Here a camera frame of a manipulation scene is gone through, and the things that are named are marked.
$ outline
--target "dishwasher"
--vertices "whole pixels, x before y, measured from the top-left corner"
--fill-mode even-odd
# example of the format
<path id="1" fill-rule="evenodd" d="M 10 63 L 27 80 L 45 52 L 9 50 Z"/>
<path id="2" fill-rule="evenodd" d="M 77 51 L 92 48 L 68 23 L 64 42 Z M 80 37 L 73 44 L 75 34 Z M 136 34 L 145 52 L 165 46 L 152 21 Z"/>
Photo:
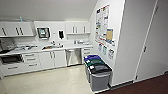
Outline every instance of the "dishwasher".
<path id="1" fill-rule="evenodd" d="M 68 66 L 82 64 L 81 49 L 66 49 L 66 59 Z"/>

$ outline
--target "gray floor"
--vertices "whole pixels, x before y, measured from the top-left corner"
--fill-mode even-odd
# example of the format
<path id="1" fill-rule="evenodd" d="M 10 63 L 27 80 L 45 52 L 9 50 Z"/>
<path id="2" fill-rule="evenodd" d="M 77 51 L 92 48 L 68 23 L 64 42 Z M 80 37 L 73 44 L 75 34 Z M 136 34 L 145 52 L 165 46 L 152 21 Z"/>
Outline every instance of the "gray floor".
<path id="1" fill-rule="evenodd" d="M 0 94 L 93 94 L 84 65 L 5 77 Z"/>

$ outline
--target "countertop appliance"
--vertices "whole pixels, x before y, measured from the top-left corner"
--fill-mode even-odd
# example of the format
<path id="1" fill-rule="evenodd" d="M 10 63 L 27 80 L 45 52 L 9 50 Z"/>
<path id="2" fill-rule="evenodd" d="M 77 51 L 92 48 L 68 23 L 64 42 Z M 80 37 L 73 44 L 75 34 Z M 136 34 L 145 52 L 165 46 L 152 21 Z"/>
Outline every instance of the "countertop appliance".
<path id="1" fill-rule="evenodd" d="M 14 44 L 12 38 L 0 38 L 0 54 L 4 54 L 9 52 L 10 50 L 14 48 L 9 48 L 9 45 Z"/>
<path id="2" fill-rule="evenodd" d="M 3 65 L 23 62 L 21 54 L 0 56 L 0 60 L 1 60 Z"/>
<path id="3" fill-rule="evenodd" d="M 67 49 L 66 58 L 68 66 L 82 64 L 81 49 L 80 48 Z"/>

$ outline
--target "trash bin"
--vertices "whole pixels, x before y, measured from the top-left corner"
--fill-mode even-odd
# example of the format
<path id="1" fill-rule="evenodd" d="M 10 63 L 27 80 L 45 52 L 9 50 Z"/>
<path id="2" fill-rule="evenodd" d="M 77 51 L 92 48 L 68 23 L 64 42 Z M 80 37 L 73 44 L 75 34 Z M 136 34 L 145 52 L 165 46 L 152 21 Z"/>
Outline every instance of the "trash bin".
<path id="1" fill-rule="evenodd" d="M 88 55 L 84 57 L 84 61 L 91 60 L 91 59 L 101 59 L 98 55 Z"/>
<path id="2" fill-rule="evenodd" d="M 86 76 L 87 76 L 87 80 L 90 83 L 90 76 L 89 76 L 89 70 L 88 67 L 94 64 L 105 64 L 103 60 L 101 59 L 91 59 L 91 60 L 87 60 L 85 62 L 85 71 L 86 71 Z"/>
<path id="3" fill-rule="evenodd" d="M 88 67 L 92 91 L 108 89 L 112 69 L 107 64 L 94 64 Z"/>

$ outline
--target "upper cabinet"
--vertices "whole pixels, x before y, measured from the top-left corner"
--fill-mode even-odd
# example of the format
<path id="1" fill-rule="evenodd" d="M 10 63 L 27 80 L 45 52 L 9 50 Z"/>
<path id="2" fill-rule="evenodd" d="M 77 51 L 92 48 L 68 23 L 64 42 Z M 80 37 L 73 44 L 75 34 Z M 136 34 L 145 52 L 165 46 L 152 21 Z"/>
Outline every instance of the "upper cabinet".
<path id="1" fill-rule="evenodd" d="M 35 29 L 32 22 L 1 22 L 0 37 L 34 36 Z"/>
<path id="2" fill-rule="evenodd" d="M 66 22 L 66 34 L 90 33 L 90 22 Z"/>
<path id="3" fill-rule="evenodd" d="M 7 32 L 3 22 L 0 22 L 0 37 L 7 37 Z"/>

